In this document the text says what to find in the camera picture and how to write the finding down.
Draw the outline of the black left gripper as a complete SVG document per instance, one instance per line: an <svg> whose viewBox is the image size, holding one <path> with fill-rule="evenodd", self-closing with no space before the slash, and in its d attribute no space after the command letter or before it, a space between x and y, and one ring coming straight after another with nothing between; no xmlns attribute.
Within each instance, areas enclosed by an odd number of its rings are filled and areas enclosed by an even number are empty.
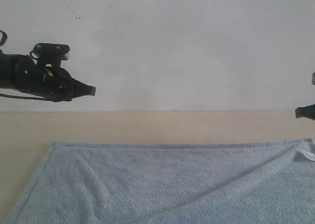
<svg viewBox="0 0 315 224"><path fill-rule="evenodd" d="M54 101L71 101L82 96L95 96L96 87L79 83L63 68L36 68L36 95Z"/></svg>

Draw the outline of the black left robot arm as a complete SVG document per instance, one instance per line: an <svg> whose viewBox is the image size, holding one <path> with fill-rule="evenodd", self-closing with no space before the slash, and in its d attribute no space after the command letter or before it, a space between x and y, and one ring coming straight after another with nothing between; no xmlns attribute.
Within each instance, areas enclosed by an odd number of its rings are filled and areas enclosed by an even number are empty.
<svg viewBox="0 0 315 224"><path fill-rule="evenodd" d="M61 67L43 66L29 55L0 54L0 87L29 94L31 97L3 97L52 102L72 101L82 96L94 96L96 87L86 85Z"/></svg>

